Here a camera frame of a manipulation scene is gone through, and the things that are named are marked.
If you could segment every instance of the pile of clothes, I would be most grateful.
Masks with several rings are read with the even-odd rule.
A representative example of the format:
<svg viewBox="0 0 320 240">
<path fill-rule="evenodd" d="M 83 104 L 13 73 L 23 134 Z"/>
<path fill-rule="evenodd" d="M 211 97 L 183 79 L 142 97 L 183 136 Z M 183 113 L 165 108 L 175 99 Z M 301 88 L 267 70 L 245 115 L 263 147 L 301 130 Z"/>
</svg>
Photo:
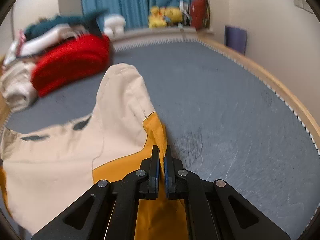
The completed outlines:
<svg viewBox="0 0 320 240">
<path fill-rule="evenodd" d="M 4 57 L 0 78 L 11 111 L 25 109 L 38 96 L 107 68 L 110 39 L 97 24 L 97 17 L 106 12 L 40 19 L 19 32 Z"/>
</svg>

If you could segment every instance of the yellow plush toy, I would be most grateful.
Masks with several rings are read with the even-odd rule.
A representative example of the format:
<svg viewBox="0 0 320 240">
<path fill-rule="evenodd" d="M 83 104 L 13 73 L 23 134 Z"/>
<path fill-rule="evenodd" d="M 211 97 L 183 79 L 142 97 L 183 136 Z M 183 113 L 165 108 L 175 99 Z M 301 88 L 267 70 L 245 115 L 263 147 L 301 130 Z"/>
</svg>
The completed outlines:
<svg viewBox="0 0 320 240">
<path fill-rule="evenodd" d="M 149 15 L 149 28 L 166 27 L 167 22 L 163 19 L 158 6 L 152 6 Z"/>
<path fill-rule="evenodd" d="M 167 7 L 164 16 L 168 17 L 171 23 L 182 22 L 182 11 L 180 11 L 179 7 Z"/>
<path fill-rule="evenodd" d="M 160 14 L 162 15 L 162 17 L 164 17 L 166 9 L 166 7 L 160 7 Z"/>
</svg>

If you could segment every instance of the white plush toy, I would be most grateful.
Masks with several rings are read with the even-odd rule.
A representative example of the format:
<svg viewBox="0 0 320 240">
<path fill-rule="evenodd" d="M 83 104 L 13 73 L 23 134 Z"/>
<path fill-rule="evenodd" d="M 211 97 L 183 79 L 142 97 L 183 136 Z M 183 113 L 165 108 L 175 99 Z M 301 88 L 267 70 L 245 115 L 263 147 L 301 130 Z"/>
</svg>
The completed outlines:
<svg viewBox="0 0 320 240">
<path fill-rule="evenodd" d="M 123 34 L 125 27 L 125 19 L 120 14 L 108 15 L 104 18 L 104 34 L 109 38 Z"/>
</svg>

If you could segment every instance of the gray bed sheet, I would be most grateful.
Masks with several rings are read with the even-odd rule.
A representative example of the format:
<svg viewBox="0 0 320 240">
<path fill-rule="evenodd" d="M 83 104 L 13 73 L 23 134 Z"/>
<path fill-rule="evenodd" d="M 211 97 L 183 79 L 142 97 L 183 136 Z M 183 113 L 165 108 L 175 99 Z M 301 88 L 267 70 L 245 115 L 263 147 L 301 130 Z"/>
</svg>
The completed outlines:
<svg viewBox="0 0 320 240">
<path fill-rule="evenodd" d="M 128 49 L 185 167 L 225 179 L 297 239 L 320 201 L 317 151 L 289 108 L 255 76 L 197 42 Z M 68 85 L 14 114 L 7 127 L 29 133 L 89 114 L 104 73 Z"/>
</svg>

